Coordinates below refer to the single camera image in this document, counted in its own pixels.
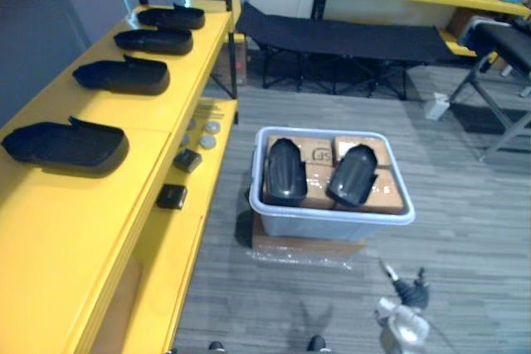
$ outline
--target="cardboard box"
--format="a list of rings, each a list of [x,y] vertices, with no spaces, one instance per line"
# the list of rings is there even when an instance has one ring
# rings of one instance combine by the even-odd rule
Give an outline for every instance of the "cardboard box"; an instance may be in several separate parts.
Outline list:
[[[260,215],[255,213],[252,228],[252,249],[292,253],[318,254],[322,256],[350,258],[365,246],[365,241],[316,240],[267,235]]]
[[[92,354],[120,354],[124,345],[129,317],[140,284],[142,265],[131,258],[107,308],[98,335],[92,345]]]
[[[308,137],[270,136],[267,141],[268,153],[275,141],[279,138],[287,138],[299,147],[300,160],[302,162],[314,165],[332,166],[332,143],[330,140]]]
[[[373,184],[371,193],[362,207],[353,209],[337,203],[334,209],[337,211],[399,214],[404,207],[404,201],[398,191],[392,173],[387,169],[377,169],[376,174],[376,181]]]
[[[245,41],[234,45],[236,50],[236,83],[241,86],[247,85],[247,47]],[[212,75],[225,86],[231,86],[231,68],[228,45],[225,43],[219,51],[216,64],[212,68]]]
[[[334,164],[337,166],[345,156],[345,153],[359,144],[367,145],[374,151],[378,167],[389,168],[391,166],[391,158],[385,142],[379,138],[355,136],[337,136],[334,139]]]
[[[473,16],[492,18],[494,15],[495,14],[492,12],[484,12],[472,8],[458,7],[454,11],[450,22],[448,22],[446,30],[456,39],[459,39],[459,36],[465,29],[466,24],[468,24],[468,21],[470,21]]]
[[[308,193],[306,198],[300,203],[300,207],[310,209],[332,209],[334,200],[326,195],[326,187],[334,173],[334,167],[326,165],[314,165],[306,163],[306,186]],[[267,195],[266,181],[262,185],[262,201],[270,203]]]

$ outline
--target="cable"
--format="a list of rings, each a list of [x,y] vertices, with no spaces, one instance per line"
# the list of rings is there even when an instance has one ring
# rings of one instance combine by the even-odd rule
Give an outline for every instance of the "cable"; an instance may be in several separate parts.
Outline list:
[[[450,339],[443,333],[443,331],[441,329],[439,329],[439,327],[433,323],[432,321],[428,321],[428,323],[431,325],[431,327],[437,332],[439,333],[439,336],[442,337],[442,340],[444,340],[444,342],[448,345],[449,348],[451,348],[451,350],[455,353],[455,354],[461,354],[461,352],[459,350],[457,350],[455,348],[455,346],[452,344],[452,342],[450,341]]]

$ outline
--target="small white object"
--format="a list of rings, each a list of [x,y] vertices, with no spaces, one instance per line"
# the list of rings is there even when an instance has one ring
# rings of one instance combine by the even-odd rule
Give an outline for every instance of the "small white object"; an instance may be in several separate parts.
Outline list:
[[[216,138],[214,136],[201,136],[201,140],[199,140],[199,144],[205,149],[211,149],[216,147]]]
[[[439,118],[450,107],[448,96],[442,93],[434,93],[433,99],[424,104],[424,115],[426,119],[439,120]]]
[[[205,124],[205,132],[208,134],[217,134],[219,133],[222,126],[219,124],[219,122],[216,122],[214,120],[211,120],[210,122],[207,122]]]
[[[520,91],[520,97],[529,97],[531,95],[531,86],[525,86],[522,91]]]

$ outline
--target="black plastic part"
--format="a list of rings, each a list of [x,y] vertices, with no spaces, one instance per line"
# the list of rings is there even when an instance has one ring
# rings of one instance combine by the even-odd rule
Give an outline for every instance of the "black plastic part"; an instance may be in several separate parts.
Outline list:
[[[424,280],[424,272],[425,270],[421,268],[418,273],[418,278],[415,279],[413,285],[408,284],[402,279],[398,279],[392,283],[404,306],[419,308],[421,310],[425,310],[428,307],[430,292]]]
[[[124,55],[125,61],[97,61],[82,65],[72,75],[87,89],[102,89],[133,95],[160,95],[169,85],[168,67]]]
[[[114,36],[116,45],[125,50],[184,55],[193,46],[190,31],[137,29]]]
[[[309,341],[308,348],[306,349],[306,351],[307,352],[320,352],[324,348],[326,348],[326,341],[324,340],[324,337],[320,335],[315,335]]]
[[[327,195],[342,205],[360,207],[368,198],[376,175],[378,161],[366,145],[350,148],[336,167]]]
[[[19,162],[87,177],[104,176],[125,159],[129,142],[122,129],[68,120],[71,125],[41,122],[15,129],[2,146]]]
[[[196,153],[191,149],[185,148],[177,154],[173,160],[173,165],[186,173],[193,172],[199,163],[202,161],[202,156],[200,153]]]
[[[157,197],[157,206],[163,209],[182,209],[187,193],[185,186],[164,184]]]
[[[200,8],[173,4],[173,9],[150,8],[137,13],[141,24],[163,29],[199,29],[205,25],[205,12]]]
[[[306,198],[306,168],[299,148],[291,140],[281,138],[271,147],[265,186],[271,205],[298,206]]]
[[[208,346],[208,350],[225,350],[225,347],[221,344],[221,342],[212,342]]]

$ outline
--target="black curved cover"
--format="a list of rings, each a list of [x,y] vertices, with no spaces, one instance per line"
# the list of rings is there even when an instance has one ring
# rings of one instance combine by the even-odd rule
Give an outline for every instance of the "black curved cover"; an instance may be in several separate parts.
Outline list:
[[[327,195],[341,205],[360,207],[371,192],[378,162],[367,145],[350,148],[336,167],[327,188]]]
[[[291,140],[281,138],[271,147],[265,186],[271,205],[298,206],[306,198],[306,168]]]
[[[104,176],[125,159],[129,142],[122,129],[68,120],[71,125],[41,122],[15,129],[2,146],[19,162],[89,177]]]
[[[137,13],[141,24],[164,29],[199,29],[205,25],[205,12],[200,8],[173,4],[170,8],[150,8]]]
[[[137,29],[114,36],[116,45],[125,50],[153,53],[187,54],[193,46],[190,31]]]
[[[168,67],[124,55],[125,61],[97,61],[82,65],[72,75],[87,89],[102,89],[134,95],[159,95],[169,85]]]

